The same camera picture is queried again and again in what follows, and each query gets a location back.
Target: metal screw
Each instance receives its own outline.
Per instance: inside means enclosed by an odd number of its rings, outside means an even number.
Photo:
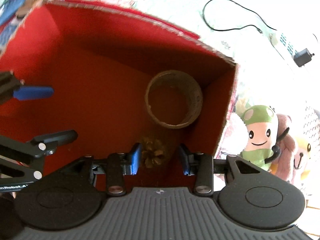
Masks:
[[[44,143],[39,143],[38,147],[39,147],[39,149],[42,150],[42,151],[44,151],[44,150],[46,149],[46,146],[45,146]]]
[[[112,194],[120,194],[123,192],[123,187],[121,186],[111,186],[108,188],[108,191]]]
[[[211,189],[208,186],[198,186],[196,187],[196,192],[200,194],[207,194],[211,192]]]
[[[42,178],[42,173],[39,172],[39,171],[35,171],[33,173],[33,176],[36,178],[36,179],[41,179]]]

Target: yellow plush toy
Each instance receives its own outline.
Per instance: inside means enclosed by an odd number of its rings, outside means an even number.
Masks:
[[[298,151],[294,156],[291,184],[299,187],[301,186],[302,180],[306,179],[310,173],[308,163],[311,157],[312,147],[309,143],[309,138],[306,136],[296,137],[295,139],[298,143]]]

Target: green mushroom plush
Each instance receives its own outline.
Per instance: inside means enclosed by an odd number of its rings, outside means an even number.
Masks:
[[[268,171],[271,162],[280,155],[276,145],[278,117],[269,106],[252,106],[241,116],[247,127],[249,140],[241,156]]]

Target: wooden floor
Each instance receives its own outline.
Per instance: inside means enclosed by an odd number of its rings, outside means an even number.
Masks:
[[[298,227],[314,240],[320,238],[320,198],[307,201],[307,208],[298,221]]]

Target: gray rubber mat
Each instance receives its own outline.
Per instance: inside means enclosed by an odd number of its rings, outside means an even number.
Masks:
[[[297,227],[259,232],[229,221],[214,201],[187,188],[134,188],[107,201],[87,223],[60,232],[25,228],[14,240],[295,240],[310,239]]]

